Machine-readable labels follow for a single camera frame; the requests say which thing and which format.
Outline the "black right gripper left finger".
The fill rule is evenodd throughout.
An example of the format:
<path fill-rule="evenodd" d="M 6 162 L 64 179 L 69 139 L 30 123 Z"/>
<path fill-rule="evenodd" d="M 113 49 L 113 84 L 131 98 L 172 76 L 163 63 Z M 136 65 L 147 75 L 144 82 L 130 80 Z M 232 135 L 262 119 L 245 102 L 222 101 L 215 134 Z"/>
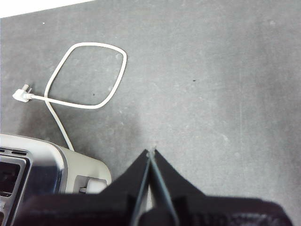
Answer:
<path fill-rule="evenodd" d="M 99 194 L 45 194 L 25 203 L 16 226 L 128 226 L 145 205 L 148 151 Z"/>

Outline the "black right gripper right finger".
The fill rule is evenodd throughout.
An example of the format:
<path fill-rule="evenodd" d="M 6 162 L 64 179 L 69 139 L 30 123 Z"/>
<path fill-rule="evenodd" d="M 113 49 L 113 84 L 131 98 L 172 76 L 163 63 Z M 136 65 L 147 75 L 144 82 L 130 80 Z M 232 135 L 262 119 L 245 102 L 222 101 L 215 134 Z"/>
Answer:
<path fill-rule="evenodd" d="M 211 196 L 178 173 L 158 150 L 154 160 L 182 226 L 291 226 L 277 203 L 258 198 Z"/>

